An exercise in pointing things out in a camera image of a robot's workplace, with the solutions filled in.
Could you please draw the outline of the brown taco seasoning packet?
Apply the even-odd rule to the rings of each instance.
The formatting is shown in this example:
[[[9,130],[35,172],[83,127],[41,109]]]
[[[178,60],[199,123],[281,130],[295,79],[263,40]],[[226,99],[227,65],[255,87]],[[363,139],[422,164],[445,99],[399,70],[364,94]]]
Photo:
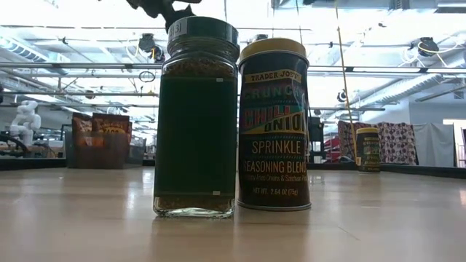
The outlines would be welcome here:
[[[125,134],[127,144],[130,145],[132,122],[130,121],[130,117],[125,115],[94,113],[92,115],[92,131]]]
[[[74,112],[72,115],[72,134],[75,146],[91,146],[92,117]]]

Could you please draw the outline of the grey translucent plastic bin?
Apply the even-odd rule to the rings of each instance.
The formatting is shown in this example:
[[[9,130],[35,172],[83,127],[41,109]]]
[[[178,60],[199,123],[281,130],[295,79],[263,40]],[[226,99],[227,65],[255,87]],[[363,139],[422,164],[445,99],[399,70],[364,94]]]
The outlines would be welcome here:
[[[129,154],[126,133],[84,132],[77,124],[66,132],[66,166],[73,169],[124,169]]]

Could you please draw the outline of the patterned cloth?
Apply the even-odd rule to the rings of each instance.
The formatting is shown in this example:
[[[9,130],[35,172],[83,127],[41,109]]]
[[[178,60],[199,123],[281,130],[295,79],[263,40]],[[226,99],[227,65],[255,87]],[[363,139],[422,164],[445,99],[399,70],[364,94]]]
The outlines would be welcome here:
[[[418,165],[414,128],[411,124],[405,122],[380,122],[377,124],[354,122],[353,127],[354,129],[351,128],[350,122],[338,122],[341,156],[346,156],[351,160],[355,159],[352,131],[357,131],[360,128],[375,127],[379,131],[380,159],[382,164]]]

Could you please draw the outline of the green-lidded glass spice jar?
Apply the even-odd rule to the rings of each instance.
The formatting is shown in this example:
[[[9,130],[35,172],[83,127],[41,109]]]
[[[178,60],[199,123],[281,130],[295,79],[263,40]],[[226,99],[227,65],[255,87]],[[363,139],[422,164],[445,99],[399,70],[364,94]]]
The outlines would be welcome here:
[[[160,77],[153,210],[229,217],[235,206],[238,32],[191,16],[168,31]]]

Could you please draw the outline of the grey cloth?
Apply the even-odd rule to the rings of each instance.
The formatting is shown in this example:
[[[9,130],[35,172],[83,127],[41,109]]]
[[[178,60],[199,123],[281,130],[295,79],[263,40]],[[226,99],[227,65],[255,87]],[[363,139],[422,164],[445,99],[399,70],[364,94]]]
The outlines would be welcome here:
[[[420,166],[454,167],[454,128],[451,124],[415,124],[413,128]]]

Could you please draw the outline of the red white fabric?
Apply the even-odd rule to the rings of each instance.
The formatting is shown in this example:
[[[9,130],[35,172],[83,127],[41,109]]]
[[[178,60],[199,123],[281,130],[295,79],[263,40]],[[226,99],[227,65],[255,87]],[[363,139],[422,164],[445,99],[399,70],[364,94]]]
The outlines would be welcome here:
[[[333,136],[324,142],[325,161],[337,163],[341,157],[339,136]]]

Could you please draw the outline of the black monitor screen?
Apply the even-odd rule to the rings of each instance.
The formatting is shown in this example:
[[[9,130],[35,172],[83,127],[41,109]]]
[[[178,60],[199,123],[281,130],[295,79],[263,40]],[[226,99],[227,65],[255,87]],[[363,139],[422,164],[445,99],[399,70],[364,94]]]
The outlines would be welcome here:
[[[311,116],[308,120],[309,128],[309,162],[313,164],[320,164],[325,158],[323,142],[323,128],[324,125],[319,117]]]

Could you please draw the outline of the yellow-lidded seasoning tin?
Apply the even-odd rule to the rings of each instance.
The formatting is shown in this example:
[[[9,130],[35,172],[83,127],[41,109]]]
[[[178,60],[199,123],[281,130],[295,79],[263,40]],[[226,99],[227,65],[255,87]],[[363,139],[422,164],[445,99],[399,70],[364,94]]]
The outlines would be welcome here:
[[[307,160],[309,98],[304,46],[262,39],[240,54],[239,205],[292,211],[311,207]]]
[[[356,131],[356,165],[360,172],[380,172],[379,130],[364,127]]]

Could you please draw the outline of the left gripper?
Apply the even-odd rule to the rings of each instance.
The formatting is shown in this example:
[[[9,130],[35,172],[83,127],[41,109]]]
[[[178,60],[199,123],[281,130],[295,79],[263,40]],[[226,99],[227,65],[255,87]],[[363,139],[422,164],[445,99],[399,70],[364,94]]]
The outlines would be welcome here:
[[[174,10],[174,2],[187,3],[185,9]],[[202,0],[126,0],[126,2],[133,8],[142,8],[145,13],[152,17],[157,18],[162,15],[165,19],[165,30],[168,33],[170,26],[184,17],[194,16],[190,4],[199,4]]]

